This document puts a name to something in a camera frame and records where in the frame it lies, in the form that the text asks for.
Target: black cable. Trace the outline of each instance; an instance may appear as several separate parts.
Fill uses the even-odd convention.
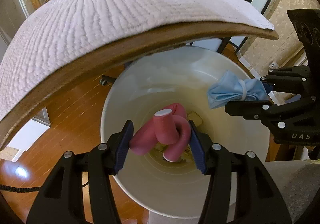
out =
[[[7,185],[0,184],[1,191],[17,192],[17,193],[26,193],[26,192],[36,192],[39,191],[41,187],[30,187],[30,188],[17,188]]]

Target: electrical outlet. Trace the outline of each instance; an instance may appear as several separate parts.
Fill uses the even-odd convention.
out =
[[[273,61],[270,65],[269,65],[270,69],[278,69],[279,68],[279,65]]]

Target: caster wheel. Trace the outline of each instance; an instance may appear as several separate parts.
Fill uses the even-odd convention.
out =
[[[100,79],[100,85],[101,86],[106,86],[106,85],[108,85],[108,81],[106,81],[106,80],[104,80],[103,78],[102,79]]]

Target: silver rivet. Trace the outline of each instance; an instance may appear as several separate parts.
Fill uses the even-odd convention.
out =
[[[285,122],[279,122],[278,127],[281,129],[285,128]]]
[[[218,143],[214,143],[214,144],[212,145],[212,148],[213,148],[214,150],[219,151],[219,150],[221,150],[221,145],[218,144]]]
[[[101,144],[99,144],[99,146],[98,146],[98,149],[99,149],[100,151],[106,150],[107,148],[108,148],[108,146],[107,146],[106,143],[101,143]]]
[[[247,156],[250,158],[255,158],[256,154],[252,151],[247,152]]]
[[[64,154],[63,154],[63,157],[64,158],[70,158],[72,156],[72,152],[71,151],[66,151]]]

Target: white bucket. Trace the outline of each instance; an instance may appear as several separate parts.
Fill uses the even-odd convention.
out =
[[[164,106],[179,102],[187,113],[196,112],[204,123],[199,127],[214,142],[229,151],[254,151],[265,161],[269,130],[259,120],[229,116],[224,107],[209,110],[207,89],[230,70],[239,79],[247,74],[219,53],[200,47],[181,47],[146,56],[128,67],[113,84],[101,118],[101,141],[121,131],[126,120],[136,132]],[[124,168],[115,176],[121,188],[138,204],[155,213],[174,218],[197,218],[207,193],[209,176],[194,162],[164,163],[149,154],[137,156],[130,150]],[[233,175],[230,204],[235,202]]]

